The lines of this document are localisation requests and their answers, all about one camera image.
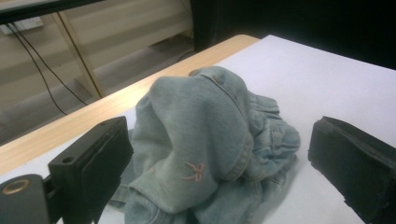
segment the white tabletop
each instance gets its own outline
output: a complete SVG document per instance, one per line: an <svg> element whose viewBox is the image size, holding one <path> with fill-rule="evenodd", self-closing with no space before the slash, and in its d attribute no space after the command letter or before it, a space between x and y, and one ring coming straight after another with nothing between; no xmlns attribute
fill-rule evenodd
<svg viewBox="0 0 396 224"><path fill-rule="evenodd" d="M252 92L277 100L281 116L302 137L297 174L281 203L262 206L253 223L361 224L343 196L307 160L314 123L323 116L341 119L396 147L396 71L267 36L218 65L234 71ZM134 109L124 115L134 126ZM0 183L23 174L46 176L47 163L60 147L0 176ZM100 223L123 223L123 214L106 208Z"/></svg>

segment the crumpled denim clothing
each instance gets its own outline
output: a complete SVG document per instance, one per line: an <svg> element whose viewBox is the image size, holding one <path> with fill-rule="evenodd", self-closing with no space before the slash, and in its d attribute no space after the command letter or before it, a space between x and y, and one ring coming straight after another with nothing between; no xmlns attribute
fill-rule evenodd
<svg viewBox="0 0 396 224"><path fill-rule="evenodd" d="M136 106L125 222L248 223L279 192L300 137L276 101L221 68L161 77Z"/></svg>

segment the denim garment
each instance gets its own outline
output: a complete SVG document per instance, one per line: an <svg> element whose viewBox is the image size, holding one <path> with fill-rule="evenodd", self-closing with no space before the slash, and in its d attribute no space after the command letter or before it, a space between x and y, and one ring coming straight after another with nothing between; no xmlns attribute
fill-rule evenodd
<svg viewBox="0 0 396 224"><path fill-rule="evenodd" d="M221 67L161 77L136 106L125 222L249 223L279 192L299 134Z"/></svg>

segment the power outlet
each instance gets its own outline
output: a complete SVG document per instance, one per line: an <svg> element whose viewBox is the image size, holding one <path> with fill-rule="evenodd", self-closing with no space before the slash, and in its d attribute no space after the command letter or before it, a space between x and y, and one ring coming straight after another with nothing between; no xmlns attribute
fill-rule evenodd
<svg viewBox="0 0 396 224"><path fill-rule="evenodd" d="M18 28L19 31L30 30L36 27L40 27L44 25L44 22L41 20L40 17L33 17L23 21L15 21L14 25ZM14 26L9 25L14 32L17 30L14 29ZM5 35L12 35L11 30L8 29L6 25L0 25L0 29Z"/></svg>

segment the embroidered starfish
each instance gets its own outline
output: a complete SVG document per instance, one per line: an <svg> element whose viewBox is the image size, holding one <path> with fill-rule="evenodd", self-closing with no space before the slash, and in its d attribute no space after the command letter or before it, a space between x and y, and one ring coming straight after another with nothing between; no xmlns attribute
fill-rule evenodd
<svg viewBox="0 0 396 224"><path fill-rule="evenodd" d="M194 172L195 175L188 176L188 177L182 177L184 180L193 180L195 182L199 182L202 180L202 172L205 169L205 165L203 163L199 163L198 165L194 165L192 163L186 162L186 165L190 167Z"/></svg>

